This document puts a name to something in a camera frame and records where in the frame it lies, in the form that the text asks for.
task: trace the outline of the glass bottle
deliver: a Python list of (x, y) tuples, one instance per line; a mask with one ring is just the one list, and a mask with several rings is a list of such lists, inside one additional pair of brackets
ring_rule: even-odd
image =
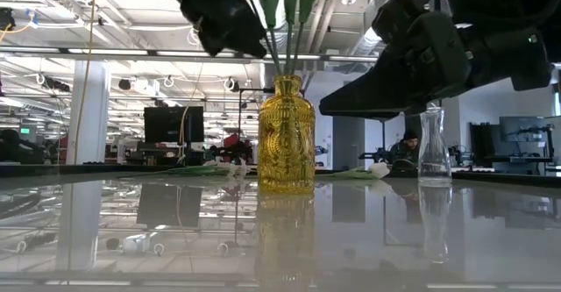
[(259, 112), (259, 191), (282, 194), (314, 192), (316, 154), (312, 104), (300, 96), (302, 78), (274, 78), (275, 94)]
[(448, 245), (446, 245), (446, 225), (452, 187), (434, 188), (419, 184), (419, 202), (424, 228), (424, 256), (434, 263), (448, 261)]
[(452, 173), (448, 146), (443, 134), (444, 110), (429, 107), (421, 114), (423, 137), (419, 149), (419, 183), (444, 187), (451, 183)]

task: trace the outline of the reflective table surface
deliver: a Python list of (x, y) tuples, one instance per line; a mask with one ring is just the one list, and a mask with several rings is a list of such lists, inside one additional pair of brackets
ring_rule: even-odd
[(0, 290), (561, 290), (559, 199), (412, 179), (313, 196), (169, 175), (13, 189), (0, 193)]

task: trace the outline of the person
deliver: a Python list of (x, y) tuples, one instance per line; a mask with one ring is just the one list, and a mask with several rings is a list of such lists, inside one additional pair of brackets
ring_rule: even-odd
[(419, 138), (413, 130), (406, 130), (403, 139), (390, 149), (392, 163), (396, 160), (408, 160), (414, 164), (419, 161)]

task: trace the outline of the white pillar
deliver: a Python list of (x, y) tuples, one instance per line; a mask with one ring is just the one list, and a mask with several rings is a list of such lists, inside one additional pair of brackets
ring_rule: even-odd
[[(67, 164), (103, 161), (105, 157), (110, 67), (108, 63), (99, 61), (92, 61), (89, 64), (86, 93), (82, 97), (86, 66), (85, 61), (75, 63)], [(82, 107), (82, 121), (80, 132), (77, 133), (80, 107)], [(63, 189), (56, 268), (87, 271), (96, 263), (102, 182), (67, 184)]]
[[(68, 165), (82, 164), (86, 161), (103, 161), (105, 157), (105, 136), (111, 87), (109, 63), (100, 61), (89, 63), (89, 78), (82, 105), (85, 78), (86, 62), (76, 61), (68, 133)], [(80, 107), (82, 107), (82, 121), (80, 122), (80, 133), (76, 133)]]

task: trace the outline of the ceiling duct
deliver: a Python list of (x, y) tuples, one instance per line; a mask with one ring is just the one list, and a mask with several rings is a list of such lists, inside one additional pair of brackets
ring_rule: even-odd
[[(366, 7), (364, 13), (364, 32), (365, 34), (359, 39), (353, 49), (349, 51), (349, 55), (365, 56), (371, 54), (378, 44), (382, 44), (380, 37), (371, 28), (372, 21), (376, 17), (380, 7), (385, 4), (388, 0), (372, 0), (370, 4)], [(358, 68), (361, 65), (352, 65), (346, 71), (347, 74), (353, 73), (355, 70), (365, 71), (364, 68)]]

